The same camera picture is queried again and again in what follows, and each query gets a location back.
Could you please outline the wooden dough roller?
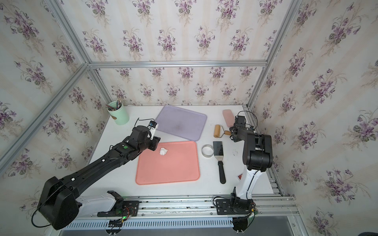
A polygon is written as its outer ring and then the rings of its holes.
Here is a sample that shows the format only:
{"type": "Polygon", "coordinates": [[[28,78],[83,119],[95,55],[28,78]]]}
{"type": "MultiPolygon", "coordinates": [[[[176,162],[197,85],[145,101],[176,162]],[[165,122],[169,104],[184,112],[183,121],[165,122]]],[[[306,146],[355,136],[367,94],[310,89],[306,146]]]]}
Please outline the wooden dough roller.
{"type": "Polygon", "coordinates": [[[224,135],[230,136],[231,132],[225,130],[222,125],[219,125],[219,124],[215,125],[213,137],[221,138],[224,135]]]}

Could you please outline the white dough piece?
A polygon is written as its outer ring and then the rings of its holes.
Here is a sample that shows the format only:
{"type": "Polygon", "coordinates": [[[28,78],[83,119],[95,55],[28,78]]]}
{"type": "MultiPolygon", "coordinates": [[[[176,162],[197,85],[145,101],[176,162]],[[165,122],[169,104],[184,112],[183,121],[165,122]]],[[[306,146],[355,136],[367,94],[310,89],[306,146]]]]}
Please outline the white dough piece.
{"type": "Polygon", "coordinates": [[[167,149],[165,149],[165,148],[161,148],[160,151],[159,151],[159,154],[162,155],[162,156],[164,156],[164,155],[167,154],[167,152],[168,152],[167,149]]]}

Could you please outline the pink plastic tray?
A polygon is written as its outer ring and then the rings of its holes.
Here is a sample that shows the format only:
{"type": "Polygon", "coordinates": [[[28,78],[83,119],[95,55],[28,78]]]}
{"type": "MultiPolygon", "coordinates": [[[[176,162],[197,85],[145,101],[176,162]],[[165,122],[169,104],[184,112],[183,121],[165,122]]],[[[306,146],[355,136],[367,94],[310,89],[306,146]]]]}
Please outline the pink plastic tray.
{"type": "Polygon", "coordinates": [[[200,178],[197,144],[194,141],[159,143],[155,151],[138,157],[135,182],[138,185],[180,183],[200,178]],[[159,154],[161,148],[167,154],[159,154]]]}

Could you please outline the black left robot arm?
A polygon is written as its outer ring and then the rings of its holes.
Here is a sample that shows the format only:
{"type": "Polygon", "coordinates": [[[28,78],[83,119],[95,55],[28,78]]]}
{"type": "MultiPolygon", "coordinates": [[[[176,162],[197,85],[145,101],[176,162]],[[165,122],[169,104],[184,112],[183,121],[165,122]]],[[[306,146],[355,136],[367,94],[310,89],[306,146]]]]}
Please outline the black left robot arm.
{"type": "Polygon", "coordinates": [[[76,217],[96,212],[109,212],[115,205],[121,206],[123,198],[109,191],[99,198],[87,202],[79,199],[91,185],[111,171],[136,159],[143,151],[155,151],[160,137],[155,136],[157,124],[136,126],[130,136],[113,145],[98,160],[61,179],[52,177],[44,184],[36,211],[48,221],[49,226],[60,230],[68,226],[76,217]]]}

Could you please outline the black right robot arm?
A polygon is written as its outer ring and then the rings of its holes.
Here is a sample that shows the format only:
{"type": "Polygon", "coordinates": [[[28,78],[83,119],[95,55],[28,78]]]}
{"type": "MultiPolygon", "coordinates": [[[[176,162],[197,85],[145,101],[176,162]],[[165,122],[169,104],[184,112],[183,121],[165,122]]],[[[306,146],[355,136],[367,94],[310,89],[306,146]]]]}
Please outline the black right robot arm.
{"type": "Polygon", "coordinates": [[[235,187],[235,195],[242,200],[250,200],[258,179],[273,165],[272,137],[257,134],[239,124],[230,131],[232,141],[244,142],[242,159],[245,169],[235,187]]]}

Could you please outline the pink rectangular case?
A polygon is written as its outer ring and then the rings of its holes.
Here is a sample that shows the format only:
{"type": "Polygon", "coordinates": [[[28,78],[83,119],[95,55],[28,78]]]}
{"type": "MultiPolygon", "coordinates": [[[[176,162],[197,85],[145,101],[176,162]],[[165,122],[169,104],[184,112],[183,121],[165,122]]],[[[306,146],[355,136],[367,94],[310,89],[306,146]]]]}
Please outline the pink rectangular case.
{"type": "Polygon", "coordinates": [[[231,128],[234,126],[235,116],[233,115],[230,109],[226,109],[222,111],[223,118],[225,120],[226,126],[231,128]]]}

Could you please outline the green utensil cup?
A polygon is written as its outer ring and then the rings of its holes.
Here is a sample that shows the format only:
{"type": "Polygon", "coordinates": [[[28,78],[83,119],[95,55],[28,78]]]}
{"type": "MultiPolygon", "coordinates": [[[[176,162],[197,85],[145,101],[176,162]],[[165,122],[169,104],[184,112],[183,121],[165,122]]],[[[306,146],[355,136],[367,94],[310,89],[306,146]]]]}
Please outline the green utensil cup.
{"type": "Polygon", "coordinates": [[[110,102],[106,105],[106,108],[117,125],[125,125],[129,122],[129,114],[121,100],[110,102]]]}

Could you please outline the purple plastic tray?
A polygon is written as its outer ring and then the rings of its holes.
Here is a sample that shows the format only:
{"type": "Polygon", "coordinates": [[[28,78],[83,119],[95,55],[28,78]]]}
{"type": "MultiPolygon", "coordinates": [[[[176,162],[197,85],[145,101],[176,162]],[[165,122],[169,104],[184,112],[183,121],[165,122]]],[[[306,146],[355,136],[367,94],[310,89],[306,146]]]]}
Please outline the purple plastic tray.
{"type": "Polygon", "coordinates": [[[198,141],[205,127],[207,116],[192,110],[166,105],[155,121],[158,130],[190,141],[198,141]]]}

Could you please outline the black handled metal scraper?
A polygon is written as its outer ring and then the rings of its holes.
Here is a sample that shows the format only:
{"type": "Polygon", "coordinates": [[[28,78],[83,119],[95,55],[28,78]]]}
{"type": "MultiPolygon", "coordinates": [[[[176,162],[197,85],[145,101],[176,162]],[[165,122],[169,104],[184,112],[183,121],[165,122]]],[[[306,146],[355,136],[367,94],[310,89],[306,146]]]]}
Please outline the black handled metal scraper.
{"type": "Polygon", "coordinates": [[[220,183],[225,184],[226,183],[226,177],[223,167],[223,145],[222,141],[214,141],[213,142],[213,148],[214,148],[214,157],[216,158],[218,162],[219,167],[219,176],[220,176],[220,183]]]}

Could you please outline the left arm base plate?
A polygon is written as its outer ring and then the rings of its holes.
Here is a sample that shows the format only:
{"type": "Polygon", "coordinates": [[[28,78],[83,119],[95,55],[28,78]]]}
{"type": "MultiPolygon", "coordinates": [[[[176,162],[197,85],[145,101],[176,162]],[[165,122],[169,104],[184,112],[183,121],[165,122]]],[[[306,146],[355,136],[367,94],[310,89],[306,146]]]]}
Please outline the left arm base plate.
{"type": "Polygon", "coordinates": [[[107,191],[113,199],[115,204],[108,211],[101,211],[97,213],[97,217],[116,217],[116,216],[137,216],[139,201],[125,200],[120,194],[115,191],[107,191]]]}

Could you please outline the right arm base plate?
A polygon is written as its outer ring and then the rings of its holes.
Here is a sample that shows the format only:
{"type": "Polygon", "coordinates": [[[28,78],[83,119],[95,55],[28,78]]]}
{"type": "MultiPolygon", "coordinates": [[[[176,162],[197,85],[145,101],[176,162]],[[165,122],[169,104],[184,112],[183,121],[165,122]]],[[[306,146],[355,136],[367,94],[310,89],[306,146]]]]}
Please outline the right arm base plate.
{"type": "Polygon", "coordinates": [[[212,203],[217,215],[248,215],[256,209],[253,200],[244,200],[233,195],[230,198],[216,196],[212,199],[212,203]]]}

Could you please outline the aluminium frame rail front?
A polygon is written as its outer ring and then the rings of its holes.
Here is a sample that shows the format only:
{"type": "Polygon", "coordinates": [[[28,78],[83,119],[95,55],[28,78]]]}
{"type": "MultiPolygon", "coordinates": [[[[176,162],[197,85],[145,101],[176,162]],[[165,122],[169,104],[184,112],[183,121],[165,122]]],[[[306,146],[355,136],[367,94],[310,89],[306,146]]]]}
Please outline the aluminium frame rail front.
{"type": "MultiPolygon", "coordinates": [[[[139,201],[137,215],[130,219],[222,217],[217,214],[215,201],[210,195],[129,197],[126,199],[139,201]]],[[[253,195],[252,199],[258,210],[257,216],[300,215],[293,197],[257,194],[253,195]]]]}

